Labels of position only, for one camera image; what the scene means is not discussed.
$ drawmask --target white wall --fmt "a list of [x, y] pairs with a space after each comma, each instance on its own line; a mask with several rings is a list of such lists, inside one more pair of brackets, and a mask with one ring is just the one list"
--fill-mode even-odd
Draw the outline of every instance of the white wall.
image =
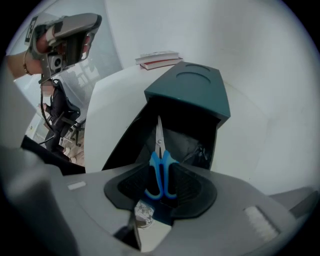
[[264, 113], [264, 148], [249, 177], [254, 186], [266, 194], [319, 187], [319, 53], [286, 6], [250, 0], [105, 4], [123, 68], [142, 53], [178, 51], [187, 62], [219, 69], [226, 83]]

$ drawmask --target floor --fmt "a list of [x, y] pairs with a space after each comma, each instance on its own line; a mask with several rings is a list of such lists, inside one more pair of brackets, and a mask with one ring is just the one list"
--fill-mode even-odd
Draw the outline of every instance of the floor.
[[[65, 136], [66, 138], [69, 138], [70, 133], [67, 133]], [[69, 158], [76, 158], [76, 164], [79, 166], [85, 166], [85, 132], [80, 131], [79, 137], [78, 137], [78, 143], [81, 144], [81, 146], [77, 146], [73, 141], [68, 141], [67, 139], [63, 139], [62, 146], [64, 148], [69, 147], [70, 153], [67, 155]]]

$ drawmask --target scissors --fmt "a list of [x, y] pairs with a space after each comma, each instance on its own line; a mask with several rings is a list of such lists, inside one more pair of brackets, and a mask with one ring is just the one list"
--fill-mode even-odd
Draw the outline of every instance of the scissors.
[[155, 174], [156, 184], [152, 183], [154, 186], [156, 185], [157, 189], [151, 189], [148, 186], [144, 193], [147, 197], [152, 200], [160, 200], [164, 195], [168, 199], [175, 199], [177, 194], [169, 193], [169, 167], [173, 163], [179, 163], [174, 160], [170, 153], [166, 150], [165, 140], [164, 140], [164, 131], [162, 128], [161, 118], [158, 115], [158, 123], [156, 125], [155, 132], [155, 150], [151, 154], [151, 158], [149, 161], [151, 175]]

